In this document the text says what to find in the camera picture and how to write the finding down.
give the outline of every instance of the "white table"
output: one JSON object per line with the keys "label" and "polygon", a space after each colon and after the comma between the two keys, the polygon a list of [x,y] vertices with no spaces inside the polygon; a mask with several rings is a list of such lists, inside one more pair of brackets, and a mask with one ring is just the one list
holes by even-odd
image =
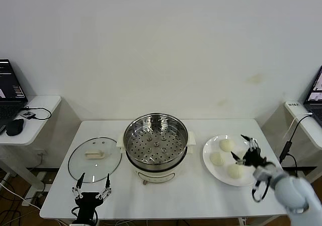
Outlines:
{"label": "white table", "polygon": [[[76,180],[67,169],[70,155],[78,145],[93,137],[105,136],[117,140],[130,122],[81,123],[41,208],[41,217],[75,218],[70,212],[76,206],[71,191]],[[143,185],[142,180],[134,174],[127,157],[123,155],[119,167],[111,175],[113,192],[97,208],[100,219],[228,218],[285,214],[273,191],[269,190],[262,203],[255,203],[251,195],[252,186],[234,187],[222,183],[210,174],[202,160],[203,145],[214,135],[245,134],[257,138],[263,155],[279,165],[255,120],[183,120],[183,123],[189,131],[195,133],[197,145],[194,146],[193,154],[186,155],[182,172],[168,182]],[[104,183],[105,180],[83,184],[82,191],[100,191]]]}
{"label": "white table", "polygon": [[[285,102],[285,108],[290,112],[293,118],[298,117],[295,119],[296,122],[305,116],[302,114],[308,113],[307,109],[299,101],[287,101]],[[322,149],[322,127],[317,123],[317,121],[310,117],[303,119],[300,123],[300,127],[311,140],[313,145],[318,149]],[[305,177],[310,183],[321,177],[322,160],[319,161],[317,167],[312,172],[306,176],[301,174],[301,176]]]}
{"label": "white table", "polygon": [[[57,108],[61,101],[60,96],[30,96],[28,97],[28,104],[30,108],[43,107],[48,109],[51,113]],[[38,118],[48,117],[48,112],[39,110],[32,110],[36,113]],[[41,180],[46,175],[43,172],[38,173],[37,177],[29,172],[20,162],[20,159],[10,151],[9,146],[26,146],[31,144],[38,133],[45,125],[47,120],[25,119],[23,130],[20,134],[15,136],[8,136],[5,132],[0,135],[0,166],[7,172],[5,180],[10,174],[18,174],[24,178],[29,184],[32,185],[26,198],[33,197],[37,191],[42,191],[45,187],[45,191],[48,191],[50,186],[44,185]]]}

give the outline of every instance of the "laptop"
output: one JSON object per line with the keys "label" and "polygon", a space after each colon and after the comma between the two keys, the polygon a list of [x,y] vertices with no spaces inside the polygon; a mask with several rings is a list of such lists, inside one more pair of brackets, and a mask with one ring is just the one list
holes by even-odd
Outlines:
{"label": "laptop", "polygon": [[322,126],[322,67],[318,71],[313,86],[305,99],[304,107],[313,114],[314,119]]}
{"label": "laptop", "polygon": [[0,59],[0,134],[28,102],[8,59]]}

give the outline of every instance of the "wall stain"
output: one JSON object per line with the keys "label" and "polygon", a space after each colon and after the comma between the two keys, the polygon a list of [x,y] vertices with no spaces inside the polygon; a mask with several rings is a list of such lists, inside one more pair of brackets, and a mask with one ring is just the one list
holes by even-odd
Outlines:
{"label": "wall stain", "polygon": [[247,78],[246,82],[249,84],[258,85],[258,84],[262,83],[263,80],[264,80],[264,75],[261,73],[258,73],[254,76]]}
{"label": "wall stain", "polygon": [[227,106],[229,104],[229,100],[228,99],[222,99],[217,103],[217,106],[219,107],[223,107],[223,106]]}

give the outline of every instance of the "wooden floor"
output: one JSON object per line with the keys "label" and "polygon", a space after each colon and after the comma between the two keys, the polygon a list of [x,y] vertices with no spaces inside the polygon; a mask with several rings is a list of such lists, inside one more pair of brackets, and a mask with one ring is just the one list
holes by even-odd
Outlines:
{"label": "wooden floor", "polygon": [[[47,173],[46,178],[44,179],[45,183],[52,183],[52,181],[55,178],[56,173]],[[0,178],[3,178],[5,176],[4,172],[0,172]],[[9,179],[9,183],[12,184],[12,186],[15,189],[15,192],[18,195],[24,195],[27,190],[29,189],[29,184],[25,182],[21,177],[17,176],[15,178],[11,177]],[[313,187],[315,189],[315,192],[317,193],[320,200],[322,200],[322,178],[319,178],[313,183]],[[2,189],[0,191],[0,196],[6,197],[8,199],[13,200],[14,196],[8,192],[5,189]],[[40,197],[38,200],[34,199],[33,203],[37,204],[39,207],[41,207],[42,203],[44,202],[45,196]],[[21,218],[20,224],[18,220],[13,221],[11,224],[7,223],[10,220],[18,217],[18,213],[15,213],[13,215],[13,212],[9,212],[8,215],[6,215],[6,212],[1,213],[5,210],[19,210],[21,212],[21,215],[30,213],[24,217]],[[39,211],[36,210],[34,207],[23,207],[21,206],[20,201],[8,201],[6,199],[3,199],[0,197],[0,226],[7,225],[7,226],[59,226],[59,223],[54,220],[48,220],[48,219],[42,219],[39,216]],[[248,218],[247,223],[250,223],[252,221],[252,218]],[[236,218],[229,218],[229,219],[194,219],[194,220],[149,220],[148,226],[232,226],[232,225],[238,225],[238,220]],[[100,222],[100,226],[106,225],[106,226],[113,226],[115,224],[115,221],[102,221]],[[145,220],[134,220],[132,222],[128,222],[128,225],[126,223],[121,224],[123,226],[146,226]],[[267,226],[289,226],[290,221],[288,217],[281,216],[277,218],[276,220],[270,222],[267,224]]]}

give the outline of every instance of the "laptop screen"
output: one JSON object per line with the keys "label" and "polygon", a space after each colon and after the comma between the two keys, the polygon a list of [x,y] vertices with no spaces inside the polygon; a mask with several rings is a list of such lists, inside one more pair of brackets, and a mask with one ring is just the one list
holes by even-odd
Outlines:
{"label": "laptop screen", "polygon": [[0,59],[0,101],[25,101],[16,75],[7,59]]}
{"label": "laptop screen", "polygon": [[313,86],[308,93],[305,103],[322,103],[322,67],[318,71]]}

